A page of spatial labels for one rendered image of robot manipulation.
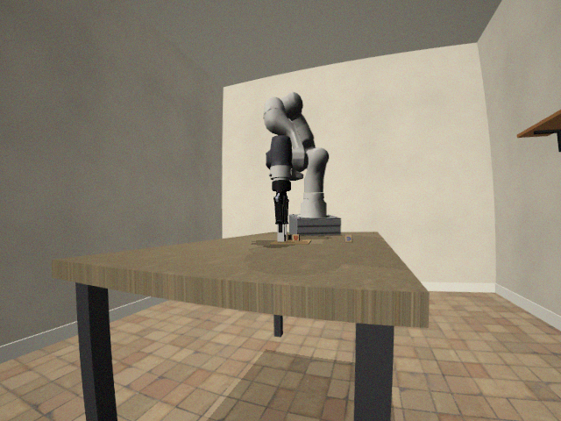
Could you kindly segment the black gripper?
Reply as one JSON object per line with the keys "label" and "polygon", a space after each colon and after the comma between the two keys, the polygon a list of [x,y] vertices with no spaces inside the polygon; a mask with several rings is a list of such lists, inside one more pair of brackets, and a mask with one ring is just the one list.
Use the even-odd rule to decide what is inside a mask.
{"label": "black gripper", "polygon": [[291,190],[291,181],[273,181],[272,191],[276,191],[274,200],[275,224],[277,225],[277,240],[287,241],[287,221],[288,221],[288,196],[287,191]]}

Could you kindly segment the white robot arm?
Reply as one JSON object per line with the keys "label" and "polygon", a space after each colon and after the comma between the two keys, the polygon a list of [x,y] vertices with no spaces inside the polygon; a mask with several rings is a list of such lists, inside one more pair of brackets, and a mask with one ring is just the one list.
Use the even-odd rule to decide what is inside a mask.
{"label": "white robot arm", "polygon": [[297,181],[303,179],[301,172],[307,169],[301,214],[297,217],[329,218],[323,194],[329,154],[324,148],[316,148],[302,108],[302,99],[294,92],[282,98],[275,96],[266,100],[265,126],[277,135],[272,137],[272,151],[266,153],[266,166],[270,169],[268,176],[274,181]]}

